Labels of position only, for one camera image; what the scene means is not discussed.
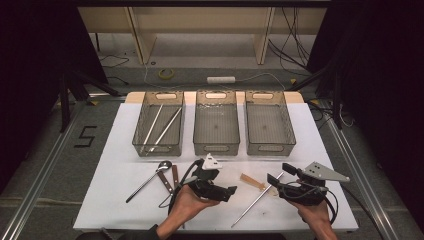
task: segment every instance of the gray floor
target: gray floor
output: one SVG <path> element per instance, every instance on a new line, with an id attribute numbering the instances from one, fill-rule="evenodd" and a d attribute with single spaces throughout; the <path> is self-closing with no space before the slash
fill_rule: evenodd
<path id="1" fill-rule="evenodd" d="M 108 77 L 119 77 L 129 82 L 129 85 L 125 85 L 117 78 L 109 79 L 110 85 L 121 92 L 158 90 L 158 85 L 162 87 L 161 89 L 164 89 L 164 87 L 165 89 L 174 89 L 170 87 L 175 86 L 183 90 L 210 88 L 211 86 L 206 85 L 207 76 L 236 76 L 236 79 L 247 79 L 258 74 L 271 73 L 286 87 L 291 85 L 291 79 L 301 81 L 305 78 L 305 76 L 283 71 L 279 59 L 273 56 L 271 52 L 267 53 L 265 64 L 258 66 L 255 62 L 250 36 L 163 35 L 158 38 L 147 66 L 142 66 L 137 62 L 131 38 L 128 38 L 128 36 L 105 34 L 100 39 L 102 48 L 99 53 L 100 57 L 112 54 L 129 58 L 128 62 L 119 67 L 104 68 Z M 281 39 L 283 39 L 281 36 L 275 36 L 275 42 L 281 42 Z M 310 49 L 313 44 L 313 36 L 305 36 L 304 39 L 305 47 Z M 288 51 L 292 51 L 291 55 L 296 56 L 296 51 L 293 49 L 291 47 Z M 108 58 L 107 61 L 103 60 L 102 64 L 113 66 L 122 62 L 122 59 Z M 290 64 L 286 64 L 285 67 L 298 73 L 306 73 Z M 173 68 L 176 72 L 175 77 L 168 82 L 159 79 L 157 73 L 162 68 Z M 226 87 L 233 89 L 275 89 L 280 88 L 280 85 L 271 75 L 262 75 Z M 91 93 L 101 93 L 92 86 L 87 86 L 87 89 Z M 301 93 L 304 99 L 314 97 L 314 90 L 314 84 L 302 89 Z M 19 234 L 19 239 L 75 239 L 80 234 L 80 232 L 72 229 L 73 223 L 102 154 L 119 104 L 123 102 L 123 99 L 109 97 L 96 97 L 93 100 L 96 100 L 96 104 L 82 106 L 79 115 L 75 118 L 73 130 L 53 166 L 36 205 L 28 218 L 25 219 L 26 222 Z M 320 117 L 316 111 L 312 111 L 312 114 L 316 118 Z M 1 194 L 0 231 L 2 233 L 14 217 L 22 199 L 37 178 L 37 174 L 43 168 L 51 149 L 55 146 L 56 139 L 60 137 L 60 120 L 60 107 L 55 106 L 36 144 L 30 151 L 28 159 L 21 164 L 5 191 Z M 335 140 L 334 133 L 330 129 L 330 121 L 321 120 L 317 121 L 316 124 L 320 128 L 319 132 L 335 170 L 351 176 L 351 169 Z M 79 139 L 84 126 L 96 126 L 96 128 L 86 131 L 87 134 L 95 136 L 95 139 L 90 148 L 75 148 L 75 145 L 86 144 L 88 141 Z M 398 238 L 424 239 L 422 232 L 394 191 L 384 171 L 378 168 L 376 159 L 360 129 L 356 125 L 345 126 L 342 132 L 346 135 L 352 151 L 372 185 L 373 191 L 389 216 L 390 223 L 393 225 Z M 364 197 L 355 181 L 345 184 L 345 186 L 364 202 Z M 358 221 L 359 229 L 353 233 L 338 233 L 339 238 L 379 239 L 378 232 L 364 210 L 348 193 L 345 194 Z M 313 239 L 310 232 L 289 232 L 284 233 L 284 236 L 287 239 Z"/>

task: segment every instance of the person's right hand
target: person's right hand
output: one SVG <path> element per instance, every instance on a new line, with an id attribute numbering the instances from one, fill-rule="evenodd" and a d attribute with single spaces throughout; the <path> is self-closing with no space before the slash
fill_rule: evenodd
<path id="1" fill-rule="evenodd" d="M 304 206 L 299 203 L 288 202 L 297 208 L 300 217 L 309 225 L 317 239 L 337 239 L 331 227 L 327 203 L 324 200 L 316 206 Z"/>

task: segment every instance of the hand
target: hand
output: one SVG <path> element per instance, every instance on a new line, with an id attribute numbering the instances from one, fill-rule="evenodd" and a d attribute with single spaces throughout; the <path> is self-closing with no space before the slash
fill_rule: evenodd
<path id="1" fill-rule="evenodd" d="M 184 185 L 178 192 L 168 217 L 156 229 L 159 238 L 161 240 L 167 239 L 182 224 L 194 218 L 200 211 L 219 203 L 219 201 L 199 198 L 188 185 Z"/>
<path id="2" fill-rule="evenodd" d="M 288 202 L 298 209 L 299 215 L 309 225 L 317 239 L 337 239 L 331 227 L 327 203 L 324 200 L 317 206 L 304 206 L 299 203 Z"/>

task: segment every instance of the black device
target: black device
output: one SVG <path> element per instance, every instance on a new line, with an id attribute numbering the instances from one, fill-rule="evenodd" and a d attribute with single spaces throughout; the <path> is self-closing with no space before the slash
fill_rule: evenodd
<path id="1" fill-rule="evenodd" d="M 198 159 L 188 168 L 184 177 L 181 179 L 179 186 L 174 190 L 171 202 L 169 203 L 168 213 L 171 212 L 175 198 L 181 190 L 181 187 L 186 184 L 198 197 L 201 198 L 228 202 L 231 195 L 234 195 L 237 186 L 223 188 L 216 186 L 212 181 L 219 174 L 219 170 L 217 168 L 221 168 L 222 166 L 210 154 L 206 157 L 206 161 L 203 158 Z M 187 179 L 187 175 L 194 166 L 197 166 L 196 170 L 194 170 L 191 177 Z"/>
<path id="2" fill-rule="evenodd" d="M 187 180 L 186 184 L 199 197 L 228 202 L 231 195 L 236 192 L 237 186 L 223 188 L 214 185 L 212 180 L 218 176 L 219 171 L 217 169 L 204 170 L 202 168 L 203 163 L 204 160 L 197 166 L 197 169 L 192 173 L 192 177 Z"/>
<path id="3" fill-rule="evenodd" d="M 270 174 L 267 176 L 268 183 L 277 188 L 280 198 L 306 206 L 318 205 L 323 200 L 327 201 L 326 194 L 329 189 L 325 187 L 326 180 L 350 181 L 349 177 L 345 177 L 316 162 L 310 164 L 305 170 L 283 163 L 283 170 L 291 175 L 297 175 L 300 186 L 295 187 L 290 185 L 290 183 L 280 183 L 278 179 Z"/>

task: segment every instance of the floor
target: floor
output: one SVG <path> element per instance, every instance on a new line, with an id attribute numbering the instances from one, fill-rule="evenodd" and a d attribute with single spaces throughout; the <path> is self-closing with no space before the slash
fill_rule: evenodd
<path id="1" fill-rule="evenodd" d="M 96 46 L 94 34 L 90 36 Z M 271 39 L 281 47 L 285 38 L 272 36 Z M 280 59 L 269 49 L 265 64 L 258 65 L 249 35 L 159 35 L 146 65 L 138 62 L 131 36 L 100 34 L 99 40 L 99 59 L 110 85 L 120 92 L 158 89 L 158 85 L 167 89 L 179 87 L 191 90 L 206 84 L 208 76 L 249 79 L 237 85 L 238 89 L 255 86 L 275 88 L 281 87 L 280 84 L 288 88 L 292 81 L 301 81 L 306 77 L 303 75 L 308 75 L 308 72 L 291 63 L 283 64 L 285 69 L 289 69 L 284 71 Z M 302 36 L 301 40 L 309 52 L 314 36 Z M 294 41 L 288 43 L 285 52 L 302 61 Z M 160 69 L 174 69 L 176 74 L 165 83 L 157 77 Z M 315 97 L 315 87 L 316 84 L 311 84 L 300 91 L 305 100 Z M 28 159 L 0 195 L 0 232 L 5 233 L 13 220 L 19 220 L 21 228 L 14 239 L 75 239 L 81 234 L 73 230 L 73 222 L 102 154 L 116 111 L 125 100 L 109 98 L 92 86 L 87 86 L 87 89 L 93 96 L 91 104 L 75 102 L 72 105 L 73 124 L 68 134 L 59 133 L 60 106 L 53 107 Z M 326 106 L 329 102 L 324 100 L 320 104 Z M 311 113 L 317 119 L 317 128 L 334 169 L 352 176 L 353 181 L 344 186 L 367 206 L 374 219 L 381 220 L 377 221 L 377 227 L 374 226 L 367 212 L 352 195 L 345 192 L 359 229 L 353 233 L 338 233 L 338 237 L 380 239 L 377 231 L 380 229 L 383 236 L 389 236 L 386 239 L 424 239 L 384 170 L 379 168 L 353 119 L 344 116 L 345 125 L 339 131 L 331 119 L 326 116 L 321 119 L 321 112 L 311 110 Z M 89 148 L 75 148 L 76 145 L 87 144 L 86 140 L 79 138 L 86 126 L 96 126 L 86 128 L 85 132 L 95 136 L 95 140 Z M 22 203 L 26 201 L 29 207 L 22 209 Z M 284 237 L 313 239 L 310 232 L 289 232 L 284 233 Z"/>

